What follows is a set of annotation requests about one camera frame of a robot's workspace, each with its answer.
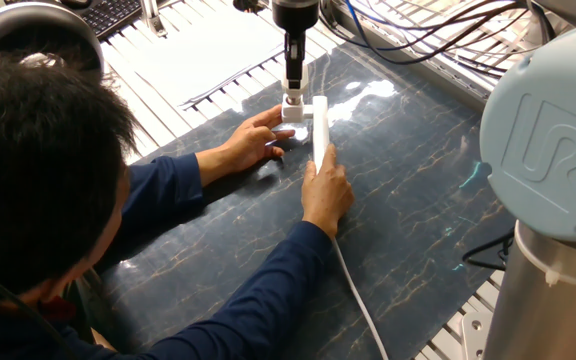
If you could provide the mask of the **person's right hand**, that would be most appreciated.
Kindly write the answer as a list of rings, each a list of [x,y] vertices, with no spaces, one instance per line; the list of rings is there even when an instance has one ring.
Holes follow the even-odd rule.
[[[338,233],[340,219],[354,199],[346,169],[337,164],[336,147],[329,144],[320,168],[314,161],[307,163],[302,185],[302,220],[316,225],[333,239]]]

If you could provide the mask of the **person's left hand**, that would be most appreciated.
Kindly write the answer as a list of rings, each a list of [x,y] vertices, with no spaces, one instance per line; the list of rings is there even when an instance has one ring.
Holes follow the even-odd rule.
[[[276,141],[289,139],[294,130],[275,130],[282,123],[281,105],[246,119],[222,145],[195,154],[203,187],[242,172],[264,159],[279,158],[284,150]]]

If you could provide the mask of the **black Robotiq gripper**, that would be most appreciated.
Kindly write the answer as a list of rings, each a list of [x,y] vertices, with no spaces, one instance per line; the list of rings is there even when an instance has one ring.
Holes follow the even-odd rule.
[[[272,2],[274,23],[284,31],[285,78],[288,89],[300,89],[303,81],[303,44],[291,44],[318,20],[318,2]]]

